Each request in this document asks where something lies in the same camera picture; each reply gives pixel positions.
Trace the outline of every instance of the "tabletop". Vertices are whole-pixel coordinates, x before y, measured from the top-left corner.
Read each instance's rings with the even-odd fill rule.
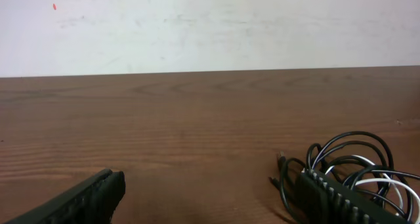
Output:
[[[420,67],[3,78],[0,222],[111,168],[114,223],[283,223],[277,153],[352,130],[419,173]]]

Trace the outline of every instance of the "wood grain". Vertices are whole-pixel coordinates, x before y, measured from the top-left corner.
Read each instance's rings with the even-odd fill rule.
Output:
[[[351,130],[420,173],[420,68],[0,79],[0,222],[112,168],[114,223],[281,223],[276,153]]]

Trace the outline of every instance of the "white wall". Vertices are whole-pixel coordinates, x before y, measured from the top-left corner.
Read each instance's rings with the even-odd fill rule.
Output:
[[[0,21],[0,77],[420,64],[420,0],[0,0]]]

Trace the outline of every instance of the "cable bundle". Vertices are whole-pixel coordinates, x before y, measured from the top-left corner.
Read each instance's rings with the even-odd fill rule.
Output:
[[[337,145],[332,145],[334,142],[353,135],[365,135],[371,137],[378,141],[381,146],[384,148],[387,159],[383,156],[381,150],[379,150],[375,145],[364,142],[364,141],[346,141]],[[335,158],[331,161],[327,161],[326,158],[333,154],[335,151],[340,150],[346,146],[352,145],[362,145],[371,148],[375,151],[378,155],[381,164],[375,164],[371,160],[360,156],[360,155],[348,155],[348,156],[340,156]],[[312,153],[314,149],[318,150],[318,154],[315,157],[312,157]],[[287,159],[283,156],[283,154],[278,157],[278,168],[280,170],[280,179],[277,180],[275,178],[270,177],[270,181],[272,184],[279,190],[280,196],[282,198],[283,204],[286,210],[290,213],[292,218],[297,223],[304,223],[301,221],[298,215],[291,209],[289,203],[296,205],[296,200],[288,192],[284,187],[284,181],[286,180],[287,184],[294,188],[294,183],[292,182],[291,178],[288,175],[289,164],[291,162],[298,163],[301,165],[304,170],[313,170],[318,169],[319,172],[324,173],[326,175],[330,175],[336,180],[336,182],[340,183],[342,186],[347,187],[348,189],[358,193],[371,196],[370,200],[382,207],[385,208],[385,205],[388,204],[396,210],[396,215],[400,216],[401,218],[405,219],[408,223],[411,223],[411,219],[413,216],[414,205],[413,199],[417,202],[417,207],[419,210],[419,214],[415,220],[415,224],[420,224],[420,198],[415,193],[413,189],[410,188],[406,178],[412,178],[416,180],[420,180],[420,176],[404,173],[400,171],[394,170],[394,162],[392,160],[392,153],[384,140],[382,140],[377,135],[372,133],[363,132],[363,131],[351,131],[347,133],[340,134],[330,141],[328,141],[324,146],[320,144],[313,144],[309,147],[308,152],[306,153],[306,164],[299,159],[290,158]],[[343,166],[345,164],[356,164],[359,165],[361,168],[353,173],[348,174],[344,179],[340,178],[335,171],[335,166]],[[374,178],[372,179],[364,179],[364,175],[371,173]],[[358,185],[365,184],[365,183],[376,183],[377,184],[377,191],[372,192],[370,190],[360,189]],[[404,201],[402,199],[402,194],[398,190],[398,187],[403,187],[406,192],[407,196],[407,205],[404,209]],[[392,201],[387,198],[387,194],[390,189],[394,189],[398,195],[399,204],[396,205]]]

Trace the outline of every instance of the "black plastic object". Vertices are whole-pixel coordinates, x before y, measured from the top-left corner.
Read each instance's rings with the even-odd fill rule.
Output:
[[[306,169],[296,179],[295,198],[311,224],[407,223],[313,169]]]
[[[6,224],[109,224],[124,194],[124,173],[104,169]]]

